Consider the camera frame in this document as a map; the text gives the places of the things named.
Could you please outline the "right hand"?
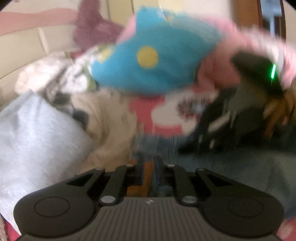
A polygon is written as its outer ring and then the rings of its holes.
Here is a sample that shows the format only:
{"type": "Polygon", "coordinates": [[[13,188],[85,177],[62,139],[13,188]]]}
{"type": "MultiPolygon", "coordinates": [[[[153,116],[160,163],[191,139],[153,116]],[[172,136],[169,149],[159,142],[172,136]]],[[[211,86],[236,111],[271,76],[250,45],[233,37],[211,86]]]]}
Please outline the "right hand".
{"type": "Polygon", "coordinates": [[[263,112],[266,120],[265,136],[270,138],[276,126],[284,123],[295,123],[295,90],[287,89],[283,97],[273,98],[263,112]]]}

